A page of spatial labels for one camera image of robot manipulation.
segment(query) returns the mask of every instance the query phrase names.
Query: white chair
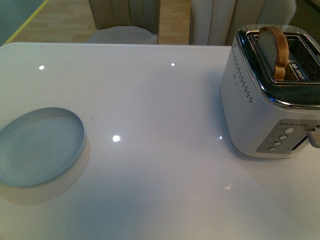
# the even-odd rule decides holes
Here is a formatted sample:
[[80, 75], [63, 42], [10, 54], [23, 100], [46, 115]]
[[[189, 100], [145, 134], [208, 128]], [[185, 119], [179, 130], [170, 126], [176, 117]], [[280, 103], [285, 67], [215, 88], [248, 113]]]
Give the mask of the white chair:
[[95, 44], [157, 44], [160, 0], [89, 0]]
[[192, 0], [192, 45], [231, 45], [238, 28], [248, 24], [287, 25], [295, 0]]

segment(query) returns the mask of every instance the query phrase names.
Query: round plate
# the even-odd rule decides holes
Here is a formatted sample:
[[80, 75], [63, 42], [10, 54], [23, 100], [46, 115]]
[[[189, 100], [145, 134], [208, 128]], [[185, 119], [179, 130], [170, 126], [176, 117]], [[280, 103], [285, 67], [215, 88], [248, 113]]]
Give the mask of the round plate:
[[84, 126], [69, 110], [22, 115], [0, 131], [0, 182], [26, 187], [52, 180], [75, 162], [84, 141]]

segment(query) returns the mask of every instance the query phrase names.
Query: chair seat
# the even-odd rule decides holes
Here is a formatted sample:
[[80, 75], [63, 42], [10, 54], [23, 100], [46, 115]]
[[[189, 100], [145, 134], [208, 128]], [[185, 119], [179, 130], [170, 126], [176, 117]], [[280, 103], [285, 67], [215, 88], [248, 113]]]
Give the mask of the chair seat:
[[96, 30], [87, 40], [91, 44], [158, 44], [159, 36], [137, 26], [115, 26]]

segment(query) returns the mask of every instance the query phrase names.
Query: bread slice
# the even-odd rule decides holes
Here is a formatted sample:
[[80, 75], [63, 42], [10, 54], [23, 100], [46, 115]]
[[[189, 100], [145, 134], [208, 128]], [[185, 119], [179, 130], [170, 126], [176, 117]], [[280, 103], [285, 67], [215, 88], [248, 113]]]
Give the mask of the bread slice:
[[289, 46], [284, 33], [275, 26], [262, 27], [258, 34], [258, 45], [266, 58], [275, 81], [282, 81], [289, 60]]

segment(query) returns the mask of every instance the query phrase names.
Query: stainless steel toaster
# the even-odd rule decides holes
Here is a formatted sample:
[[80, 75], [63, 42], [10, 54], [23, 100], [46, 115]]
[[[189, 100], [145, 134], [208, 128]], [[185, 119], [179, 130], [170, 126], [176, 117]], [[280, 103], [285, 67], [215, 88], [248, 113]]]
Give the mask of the stainless steel toaster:
[[289, 61], [284, 80], [275, 81], [257, 42], [264, 26], [243, 26], [234, 37], [220, 85], [223, 112], [242, 153], [291, 158], [310, 142], [320, 147], [320, 46], [297, 27], [277, 25]]

